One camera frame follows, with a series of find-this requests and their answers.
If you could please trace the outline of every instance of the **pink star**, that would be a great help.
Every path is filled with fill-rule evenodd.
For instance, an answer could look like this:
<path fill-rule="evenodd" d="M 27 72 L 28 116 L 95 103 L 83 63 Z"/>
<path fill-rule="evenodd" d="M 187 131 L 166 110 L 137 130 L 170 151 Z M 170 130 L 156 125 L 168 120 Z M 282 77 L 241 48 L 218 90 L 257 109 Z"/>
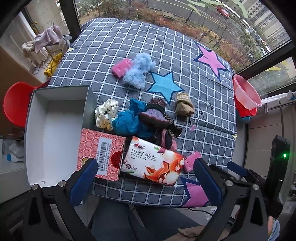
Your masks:
<path fill-rule="evenodd" d="M 219 70 L 229 71 L 218 59 L 217 54 L 214 51 L 206 50 L 203 46 L 199 45 L 197 42 L 195 44 L 199 47 L 202 54 L 194 59 L 196 62 L 201 62 L 208 65 L 220 80 Z"/>
<path fill-rule="evenodd" d="M 203 207 L 209 201 L 202 186 L 197 184 L 198 182 L 182 177 L 181 180 L 188 198 L 182 207 Z"/>

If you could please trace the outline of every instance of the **white building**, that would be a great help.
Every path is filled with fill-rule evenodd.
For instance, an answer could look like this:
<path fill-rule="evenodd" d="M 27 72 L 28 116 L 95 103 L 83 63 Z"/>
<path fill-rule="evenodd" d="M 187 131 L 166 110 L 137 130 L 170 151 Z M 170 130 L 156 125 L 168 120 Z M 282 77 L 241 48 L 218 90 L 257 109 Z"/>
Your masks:
<path fill-rule="evenodd" d="M 247 10 L 249 16 L 247 22 L 251 27 L 257 26 L 260 28 L 267 39 L 268 46 L 271 46 L 272 49 L 279 47 L 290 39 L 278 19 L 263 3 L 258 0 L 240 0 L 240 2 Z M 234 4 L 231 7 L 235 11 L 239 9 Z"/>

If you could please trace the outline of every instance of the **light blue fluffy scrunchie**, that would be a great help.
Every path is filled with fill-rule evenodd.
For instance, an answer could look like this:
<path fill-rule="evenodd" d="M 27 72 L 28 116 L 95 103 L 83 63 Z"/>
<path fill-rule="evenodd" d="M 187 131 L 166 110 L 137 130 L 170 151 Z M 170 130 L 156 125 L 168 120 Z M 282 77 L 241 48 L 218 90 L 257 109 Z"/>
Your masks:
<path fill-rule="evenodd" d="M 147 53 L 139 53 L 133 60 L 132 68 L 123 77 L 124 83 L 129 83 L 137 89 L 145 87 L 145 73 L 155 67 L 151 56 Z"/>

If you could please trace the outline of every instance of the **pink towel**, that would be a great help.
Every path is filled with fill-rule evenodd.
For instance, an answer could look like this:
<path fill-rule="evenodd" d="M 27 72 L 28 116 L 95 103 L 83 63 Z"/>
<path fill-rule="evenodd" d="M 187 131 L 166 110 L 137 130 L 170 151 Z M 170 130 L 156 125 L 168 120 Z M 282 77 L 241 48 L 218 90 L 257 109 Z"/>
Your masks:
<path fill-rule="evenodd" d="M 63 34 L 59 26 L 53 25 L 43 33 L 36 35 L 34 42 L 35 52 L 38 53 L 48 43 L 61 43 Z"/>

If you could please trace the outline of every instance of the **purple knit hat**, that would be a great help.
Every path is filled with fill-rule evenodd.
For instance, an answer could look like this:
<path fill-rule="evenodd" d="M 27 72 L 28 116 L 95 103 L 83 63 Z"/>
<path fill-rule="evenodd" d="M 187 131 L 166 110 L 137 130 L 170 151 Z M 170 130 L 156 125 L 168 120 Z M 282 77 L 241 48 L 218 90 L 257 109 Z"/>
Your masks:
<path fill-rule="evenodd" d="M 169 121 L 163 115 L 165 113 L 165 101 L 163 99 L 151 99 L 147 105 L 147 111 L 138 114 L 140 120 L 145 124 L 156 128 L 166 128 Z"/>

